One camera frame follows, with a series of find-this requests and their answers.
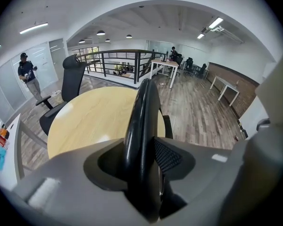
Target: seated person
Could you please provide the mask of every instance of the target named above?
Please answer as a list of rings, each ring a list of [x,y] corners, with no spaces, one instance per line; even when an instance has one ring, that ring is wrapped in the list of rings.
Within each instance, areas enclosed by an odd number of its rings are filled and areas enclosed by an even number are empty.
[[[175,47],[173,46],[172,47],[172,52],[171,52],[171,55],[170,55],[170,60],[174,61],[176,56],[177,56],[177,51],[175,50]]]

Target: glass wall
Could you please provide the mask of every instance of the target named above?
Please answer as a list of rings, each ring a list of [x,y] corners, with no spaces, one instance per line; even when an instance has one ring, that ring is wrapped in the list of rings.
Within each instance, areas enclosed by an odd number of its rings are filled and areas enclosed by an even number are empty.
[[[181,53],[181,44],[160,42],[160,41],[149,41],[148,50],[160,53],[166,53],[168,51],[168,56],[171,53],[172,47],[175,47],[175,50],[180,54]]]
[[[34,73],[41,90],[58,80],[47,42],[24,52],[28,55],[27,60],[38,67]],[[0,118],[3,122],[6,122],[17,109],[33,97],[25,83],[19,79],[19,62],[20,54],[0,67]]]

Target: cap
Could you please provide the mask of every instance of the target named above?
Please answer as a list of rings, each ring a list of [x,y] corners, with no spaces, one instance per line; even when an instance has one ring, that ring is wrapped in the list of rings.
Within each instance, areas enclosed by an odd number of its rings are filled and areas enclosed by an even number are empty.
[[[20,55],[20,58],[27,58],[28,56],[26,55],[26,53],[22,53],[21,55]]]

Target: ceiling beam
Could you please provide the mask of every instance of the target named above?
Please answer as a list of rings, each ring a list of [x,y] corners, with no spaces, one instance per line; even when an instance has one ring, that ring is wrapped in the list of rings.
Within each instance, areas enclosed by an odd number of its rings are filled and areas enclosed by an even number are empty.
[[[135,15],[137,15],[140,19],[142,19],[143,21],[145,21],[148,25],[150,25],[150,21],[148,20],[148,19],[146,19],[145,17],[144,17],[144,15],[140,12],[140,11],[138,11],[138,10],[136,10],[136,9],[134,9],[134,8],[131,8],[131,9],[129,9],[132,13],[134,13]]]
[[[178,7],[178,29],[182,31],[185,29],[187,23],[188,11],[187,7]]]
[[[168,26],[168,22],[166,20],[166,16],[164,15],[164,13],[162,12],[161,8],[159,7],[159,5],[153,5],[154,10],[158,13],[161,21],[163,22],[164,26]]]
[[[115,14],[112,14],[112,15],[110,15],[109,17],[110,17],[110,18],[113,18],[113,19],[115,19],[115,20],[121,21],[121,22],[123,22],[123,23],[125,23],[125,24],[128,24],[128,25],[130,25],[130,26],[132,26],[132,27],[136,27],[135,24],[131,23],[130,21],[128,21],[128,20],[126,20],[126,19],[119,18],[119,17],[118,17],[117,15],[115,15]]]

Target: man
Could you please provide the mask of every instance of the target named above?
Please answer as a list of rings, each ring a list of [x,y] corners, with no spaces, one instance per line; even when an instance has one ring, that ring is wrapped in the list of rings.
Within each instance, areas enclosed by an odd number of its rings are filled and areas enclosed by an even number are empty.
[[[25,82],[32,95],[37,99],[37,101],[40,101],[42,100],[40,85],[33,73],[38,68],[37,66],[34,67],[32,62],[27,61],[26,58],[27,58],[26,53],[22,53],[20,55],[21,61],[19,62],[19,67],[18,67],[19,79]]]
[[[171,52],[171,60],[174,61],[175,57],[177,56],[177,51],[175,50],[175,47],[172,47],[172,52]]]

